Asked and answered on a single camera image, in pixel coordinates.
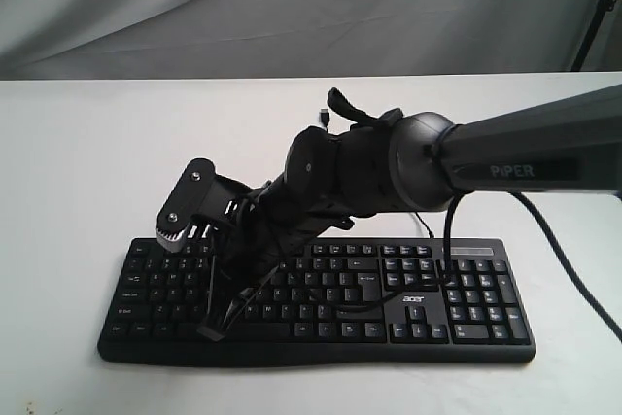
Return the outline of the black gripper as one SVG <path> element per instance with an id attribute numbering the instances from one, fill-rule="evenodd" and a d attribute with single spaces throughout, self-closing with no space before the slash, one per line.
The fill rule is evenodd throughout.
<path id="1" fill-rule="evenodd" d="M 221 341 L 244 308 L 272 276 L 272 270 L 331 227 L 349 230 L 353 215 L 330 200 L 304 207 L 282 176 L 234 198 L 234 228 L 214 259 L 205 315 L 197 332 Z"/>

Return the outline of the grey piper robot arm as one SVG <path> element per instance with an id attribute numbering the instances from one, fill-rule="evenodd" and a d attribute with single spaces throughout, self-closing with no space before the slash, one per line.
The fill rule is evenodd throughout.
<path id="1" fill-rule="evenodd" d="M 621 192 L 621 89 L 612 86 L 514 113 L 457 124 L 440 114 L 372 117 L 337 89 L 328 105 L 348 131 L 301 131 L 283 173 L 238 189 L 218 235 L 216 273 L 200 331 L 223 339 L 278 262 L 330 227 L 394 212 L 452 216 L 467 194 Z"/>

